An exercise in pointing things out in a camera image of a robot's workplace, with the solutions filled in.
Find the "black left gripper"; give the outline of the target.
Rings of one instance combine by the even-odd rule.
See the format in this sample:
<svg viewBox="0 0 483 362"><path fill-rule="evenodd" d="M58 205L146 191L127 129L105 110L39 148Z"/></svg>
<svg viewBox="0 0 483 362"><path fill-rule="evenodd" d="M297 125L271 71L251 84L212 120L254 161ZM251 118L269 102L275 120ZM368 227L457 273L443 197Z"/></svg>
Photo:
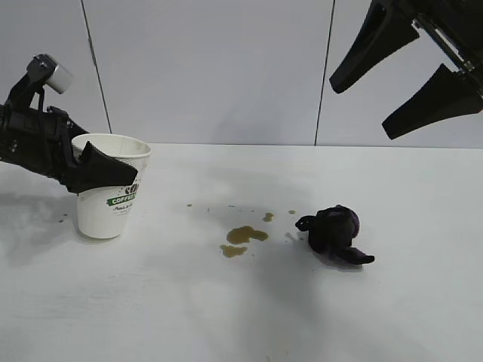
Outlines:
<svg viewBox="0 0 483 362"><path fill-rule="evenodd" d="M1 106L1 161L57 180L71 193L129 186L137 169L87 141L78 159L71 141L88 131L57 107L12 111Z"/></svg>

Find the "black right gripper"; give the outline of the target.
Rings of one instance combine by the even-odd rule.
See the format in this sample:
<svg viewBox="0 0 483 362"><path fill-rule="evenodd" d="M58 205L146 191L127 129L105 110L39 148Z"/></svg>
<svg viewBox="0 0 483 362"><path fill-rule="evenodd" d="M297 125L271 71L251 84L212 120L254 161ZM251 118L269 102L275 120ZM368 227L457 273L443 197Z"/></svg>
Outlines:
<svg viewBox="0 0 483 362"><path fill-rule="evenodd" d="M348 90L378 63L417 40L418 29L457 72L441 64L384 120L382 127L391 140L482 110L481 1L372 1L351 48L329 78L333 91Z"/></svg>

